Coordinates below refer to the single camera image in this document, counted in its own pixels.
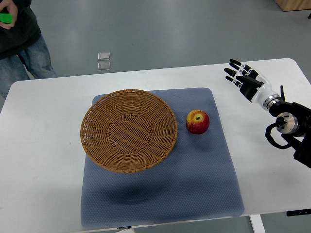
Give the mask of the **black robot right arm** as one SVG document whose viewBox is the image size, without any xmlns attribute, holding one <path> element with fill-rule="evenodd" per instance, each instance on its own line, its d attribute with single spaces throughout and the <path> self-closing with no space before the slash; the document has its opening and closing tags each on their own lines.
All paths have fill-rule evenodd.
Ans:
<svg viewBox="0 0 311 233">
<path fill-rule="evenodd" d="M 293 148 L 294 159 L 311 167 L 311 110 L 296 102 L 287 102 L 283 86 L 280 87 L 280 95 L 270 96 L 263 107 L 276 118 L 275 123 L 266 128 L 268 142 L 282 150 Z M 280 145 L 273 139 L 271 132 L 274 128 L 281 133 L 286 145 Z"/>
</svg>

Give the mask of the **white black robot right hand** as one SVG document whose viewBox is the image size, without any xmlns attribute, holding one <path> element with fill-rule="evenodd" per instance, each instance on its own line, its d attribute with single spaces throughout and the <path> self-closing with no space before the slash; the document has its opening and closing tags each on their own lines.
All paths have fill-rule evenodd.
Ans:
<svg viewBox="0 0 311 233">
<path fill-rule="evenodd" d="M 251 103 L 259 104 L 264 110 L 269 110 L 275 103 L 281 101 L 281 96 L 272 90 L 271 83 L 258 71 L 249 65 L 231 59 L 230 68 L 225 68 L 226 79 L 232 82 Z"/>
</svg>

